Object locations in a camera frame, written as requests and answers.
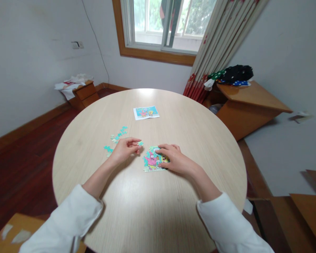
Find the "electrical cable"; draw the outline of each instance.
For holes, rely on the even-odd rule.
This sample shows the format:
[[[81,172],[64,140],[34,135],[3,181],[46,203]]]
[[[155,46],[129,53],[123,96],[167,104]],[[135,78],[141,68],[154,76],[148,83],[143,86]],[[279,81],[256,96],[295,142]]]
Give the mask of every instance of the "electrical cable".
[[[98,40],[97,40],[97,37],[96,37],[96,33],[95,33],[95,31],[94,31],[94,28],[92,28],[92,25],[91,25],[91,22],[90,22],[90,19],[89,19],[87,10],[85,9],[84,2],[83,2],[83,0],[81,0],[81,1],[82,1],[82,4],[83,4],[83,8],[84,8],[85,14],[87,15],[87,18],[88,18],[90,27],[91,27],[91,29],[92,29],[92,32],[93,32],[94,35],[95,35],[95,39],[96,39],[96,42],[97,42],[97,46],[98,46],[99,52],[100,52],[101,57],[102,57],[103,65],[104,65],[104,68],[105,68],[106,73],[108,74],[108,83],[109,83],[109,73],[108,73],[108,70],[106,69],[106,66],[105,66],[105,63],[104,63],[104,59],[103,59],[103,56],[102,56],[102,51],[101,51],[101,48],[100,48],[100,46],[99,46],[99,43],[98,43]]]

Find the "puzzle picture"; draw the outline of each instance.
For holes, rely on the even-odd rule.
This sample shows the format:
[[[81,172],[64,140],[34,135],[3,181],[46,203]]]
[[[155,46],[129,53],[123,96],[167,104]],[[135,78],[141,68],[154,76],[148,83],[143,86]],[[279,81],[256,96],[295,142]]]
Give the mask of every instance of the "puzzle picture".
[[[136,120],[159,117],[155,106],[134,108],[133,112]]]
[[[159,147],[150,147],[149,151],[146,152],[146,155],[143,157],[144,160],[144,171],[161,171],[167,170],[164,168],[158,167],[160,163],[168,163],[170,162],[169,158],[163,154],[157,154],[155,151],[159,150]]]

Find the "round table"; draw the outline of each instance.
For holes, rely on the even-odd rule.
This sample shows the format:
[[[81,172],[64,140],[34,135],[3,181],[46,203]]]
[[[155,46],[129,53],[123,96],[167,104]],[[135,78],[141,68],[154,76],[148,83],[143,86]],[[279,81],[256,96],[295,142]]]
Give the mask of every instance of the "round table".
[[[156,106],[159,118],[136,121],[133,109]],[[215,249],[196,211],[192,184],[170,171],[144,172],[150,146],[177,144],[242,211],[247,192],[241,151],[227,127],[207,108],[180,94],[134,89],[106,96],[84,109],[68,126],[53,163],[60,205],[107,159],[110,136],[144,143],[140,157],[118,167],[103,195],[104,210],[84,243],[96,252],[211,252]]]

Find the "blue polka dot cloth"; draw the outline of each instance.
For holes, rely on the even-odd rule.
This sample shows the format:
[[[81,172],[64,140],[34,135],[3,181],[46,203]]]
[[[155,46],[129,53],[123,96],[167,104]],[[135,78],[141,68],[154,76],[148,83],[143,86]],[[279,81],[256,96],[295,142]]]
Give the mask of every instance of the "blue polka dot cloth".
[[[250,86],[250,83],[248,81],[235,81],[231,85],[233,85],[233,86]]]

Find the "red and white curtain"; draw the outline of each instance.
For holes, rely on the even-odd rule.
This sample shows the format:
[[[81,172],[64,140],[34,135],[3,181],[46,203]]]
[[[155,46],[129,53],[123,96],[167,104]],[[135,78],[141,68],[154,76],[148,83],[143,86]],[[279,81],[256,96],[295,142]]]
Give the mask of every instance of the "red and white curtain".
[[[184,96],[199,103],[204,101],[208,93],[204,90],[207,76],[226,67],[267,2],[217,0]]]

